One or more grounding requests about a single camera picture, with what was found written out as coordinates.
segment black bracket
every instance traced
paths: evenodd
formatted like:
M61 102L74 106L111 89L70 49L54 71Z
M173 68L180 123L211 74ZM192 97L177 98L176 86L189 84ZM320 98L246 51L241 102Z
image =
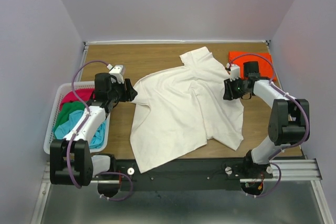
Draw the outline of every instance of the black bracket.
M231 167L232 174L228 174L228 179L258 178L260 174L263 174L265 178L273 178L272 174L266 172L268 166L270 164L259 165L253 163L251 151L248 151L243 162L239 162Z
M53 140L50 144L50 181L54 185L73 185L66 161L66 152L69 141ZM90 184L93 174L93 164L89 144L87 141L74 141L70 154L74 159L70 161L73 174L77 183L81 186Z
M109 156L111 158L111 165L108 172L117 172L117 161L114 155L111 154L101 154L105 156ZM99 194L104 194L106 197L113 197L116 195L120 189L121 181L118 175L108 175L108 174L100 174L93 180L118 180L118 183L98 183L97 190Z
M306 99L296 99L296 101L302 106L309 119L309 102ZM272 142L277 146L296 144L303 138L305 132L306 122L296 105L289 100L275 99L268 124L268 136Z
M249 177L250 174L246 176L240 165L242 163L242 158L176 159L146 173L140 173L135 160L119 159L117 171L127 174L129 168L134 169L134 174L131 176L134 191L241 190L240 179L256 179L260 177L261 172L256 172L254 177ZM232 168L231 174L226 173L226 167ZM102 176L106 180L121 179L120 191L130 189L130 183L126 178ZM266 175L265 172L265 177L272 178L272 174ZM113 191L117 191L117 188L117 183L107 183L106 188L101 187L98 191L110 197L109 195L113 195Z
M133 89L130 79L125 79L124 83L118 83L109 73L96 74L94 88L94 99L100 102L130 102L138 94Z
M237 78L233 81L230 79L224 80L225 93L224 100L234 100L242 98L245 94L250 93L250 97L254 95L254 84L258 80L269 80L268 77L261 77L259 73L259 65L257 61L249 61L244 64L244 78Z

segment screw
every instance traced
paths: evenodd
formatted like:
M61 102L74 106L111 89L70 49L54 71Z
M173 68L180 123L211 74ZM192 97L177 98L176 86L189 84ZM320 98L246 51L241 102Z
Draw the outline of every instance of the screw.
M232 174L232 169L231 169L231 167L226 167L225 168L225 173L227 174L227 175L231 175Z

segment orange t-shirt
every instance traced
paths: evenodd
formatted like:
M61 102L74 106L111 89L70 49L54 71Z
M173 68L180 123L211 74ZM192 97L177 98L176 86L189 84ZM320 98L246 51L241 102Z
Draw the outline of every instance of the orange t-shirt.
M234 58L236 58L237 56L244 55L244 54L248 54L248 52L230 51L229 52L229 62L231 60L233 60ZM266 53L266 52L255 52L254 54L263 56L266 59L268 59L271 63L273 63L272 57L271 57L271 55L269 53ZM259 58L257 56L254 56L254 55L243 56L243 57L241 57L241 58L239 58L239 59L237 59L237 60L235 60L233 62L233 64L236 64L236 65L240 66L240 77L241 78L244 78L243 64L245 62L248 62L248 61L257 61L258 64L259 64L260 75L262 77L272 78L272 75L273 75L272 67L268 64L267 61L265 61L265 60L263 60L263 59L261 59L261 58Z

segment green cloth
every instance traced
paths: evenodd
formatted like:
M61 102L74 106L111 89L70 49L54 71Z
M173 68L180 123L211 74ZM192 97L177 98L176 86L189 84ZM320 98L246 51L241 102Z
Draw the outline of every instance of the green cloth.
M76 110L84 110L85 105L81 102L67 102L63 104L62 110L59 112L57 116L57 120L52 131L55 133L55 130L58 126L64 124L69 121L69 115Z

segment red cloth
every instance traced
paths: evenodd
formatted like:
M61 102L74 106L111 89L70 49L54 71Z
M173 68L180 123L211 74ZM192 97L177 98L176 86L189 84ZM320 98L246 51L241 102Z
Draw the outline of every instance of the red cloth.
M92 92L95 89L78 89L76 90L76 94L81 97L84 101L89 101L90 96L92 94ZM71 91L69 93L67 93L67 95L63 98L63 100L61 101L61 104L59 106L59 109L61 110L63 107L63 104L66 102L76 102L78 101L77 97L75 97L75 94Z

